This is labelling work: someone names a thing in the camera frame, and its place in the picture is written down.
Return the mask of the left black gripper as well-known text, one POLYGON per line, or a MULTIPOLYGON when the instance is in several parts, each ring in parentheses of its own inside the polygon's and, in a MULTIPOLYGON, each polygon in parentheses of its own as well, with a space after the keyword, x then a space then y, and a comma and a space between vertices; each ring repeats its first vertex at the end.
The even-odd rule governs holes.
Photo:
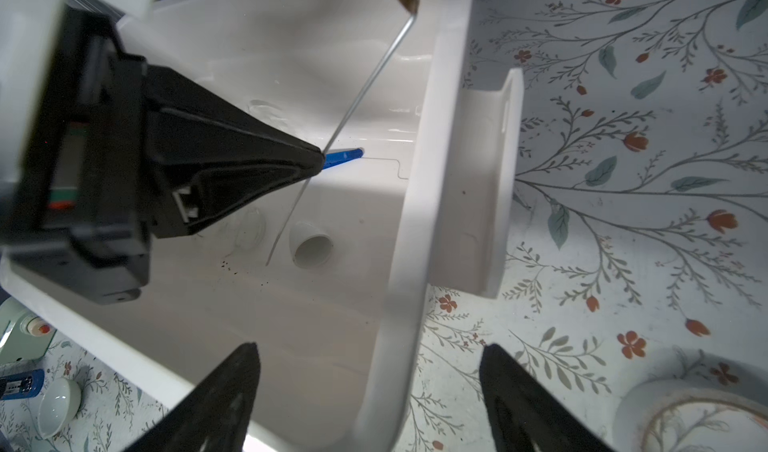
POLYGON ((20 178, 2 194, 5 256, 98 304, 138 298, 150 268, 144 157, 158 238, 194 235, 325 163, 319 147, 148 68, 107 16, 68 8, 20 178))

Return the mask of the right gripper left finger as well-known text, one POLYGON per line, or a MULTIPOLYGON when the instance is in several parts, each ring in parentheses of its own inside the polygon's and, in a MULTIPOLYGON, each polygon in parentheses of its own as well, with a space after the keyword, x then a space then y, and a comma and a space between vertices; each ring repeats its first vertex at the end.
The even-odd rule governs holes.
POLYGON ((127 450, 240 451, 247 436, 260 372, 257 344, 241 344, 127 450))

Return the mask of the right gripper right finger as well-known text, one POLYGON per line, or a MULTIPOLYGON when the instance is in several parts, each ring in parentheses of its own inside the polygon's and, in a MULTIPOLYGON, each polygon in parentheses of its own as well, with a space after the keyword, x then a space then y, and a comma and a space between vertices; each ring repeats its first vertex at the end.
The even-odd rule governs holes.
POLYGON ((483 349, 479 379, 498 451, 609 451, 501 346, 483 349))

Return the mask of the blue plastic tweezers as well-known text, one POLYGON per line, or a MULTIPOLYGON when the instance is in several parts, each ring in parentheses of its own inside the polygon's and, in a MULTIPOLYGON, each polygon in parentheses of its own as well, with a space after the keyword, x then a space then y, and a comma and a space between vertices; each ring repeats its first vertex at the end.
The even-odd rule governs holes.
POLYGON ((332 168, 332 167, 344 164, 346 162, 350 162, 352 160, 362 158, 363 156, 364 156, 363 148, 330 151, 325 156, 325 161, 322 169, 326 170, 328 168, 332 168))

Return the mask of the white round dish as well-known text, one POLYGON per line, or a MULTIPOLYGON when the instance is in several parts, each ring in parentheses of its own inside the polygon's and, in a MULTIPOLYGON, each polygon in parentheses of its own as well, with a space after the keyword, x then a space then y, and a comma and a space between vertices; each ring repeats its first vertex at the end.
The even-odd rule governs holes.
POLYGON ((80 386, 61 377, 53 380, 44 394, 38 412, 38 430, 43 439, 61 432, 79 411, 82 401, 80 386))

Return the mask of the white plastic storage bin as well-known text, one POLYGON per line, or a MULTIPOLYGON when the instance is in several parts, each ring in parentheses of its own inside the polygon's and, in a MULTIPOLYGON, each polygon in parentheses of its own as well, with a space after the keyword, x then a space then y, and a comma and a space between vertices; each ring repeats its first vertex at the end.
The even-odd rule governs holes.
MULTIPOLYGON (((262 0, 164 0, 124 18, 130 52, 171 66, 251 113, 270 50, 262 0)), ((362 158, 308 188, 258 199, 260 246, 236 250, 232 218, 164 239, 144 294, 91 305, 5 261, 3 286, 165 405, 245 342, 260 383, 247 451, 389 451, 405 420, 430 286, 495 296, 504 272, 522 108, 522 75, 500 90, 462 88, 473 0, 420 0, 432 64, 410 157, 362 158), (296 222, 334 242, 320 267, 297 267, 296 222)))

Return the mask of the thin metal stirring rod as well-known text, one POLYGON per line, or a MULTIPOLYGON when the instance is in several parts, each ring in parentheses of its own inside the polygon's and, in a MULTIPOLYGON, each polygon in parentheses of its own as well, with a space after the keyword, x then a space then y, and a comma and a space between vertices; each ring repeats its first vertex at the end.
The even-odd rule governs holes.
POLYGON ((262 0, 270 50, 248 108, 277 128, 334 150, 408 158, 432 64, 418 34, 420 0, 262 0))

